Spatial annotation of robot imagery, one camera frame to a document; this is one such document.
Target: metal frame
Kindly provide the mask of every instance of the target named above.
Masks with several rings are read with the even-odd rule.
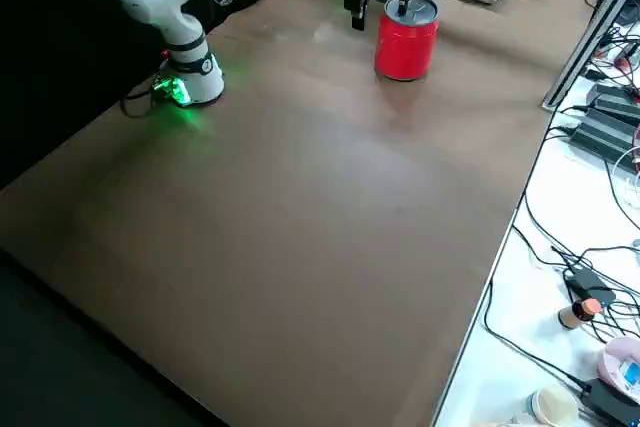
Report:
[[[560,76],[545,95],[542,108],[554,111],[564,100],[567,92],[582,73],[593,55],[602,36],[611,28],[620,15],[627,0],[603,0],[600,8],[594,13],[587,30],[564,65]]]

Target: white cup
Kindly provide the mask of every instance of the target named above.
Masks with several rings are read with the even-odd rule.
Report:
[[[578,402],[571,392],[559,384],[535,391],[527,403],[530,413],[541,424],[571,427],[578,421]]]

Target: green led light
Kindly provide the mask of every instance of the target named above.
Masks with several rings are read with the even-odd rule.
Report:
[[[189,92],[187,92],[184,82],[179,77],[169,76],[157,79],[153,83],[153,90],[164,94],[165,97],[175,100],[179,105],[188,105],[191,103],[191,96]]]

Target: pink object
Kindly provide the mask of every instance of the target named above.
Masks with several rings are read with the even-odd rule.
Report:
[[[621,369],[625,364],[640,365],[640,340],[634,337],[617,337],[611,340],[598,358],[598,376],[623,394],[640,403],[640,389],[630,390]]]

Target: orange cap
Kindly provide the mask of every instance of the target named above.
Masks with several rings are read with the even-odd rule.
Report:
[[[597,299],[587,299],[582,302],[582,308],[589,315],[596,315],[602,312],[602,304]]]

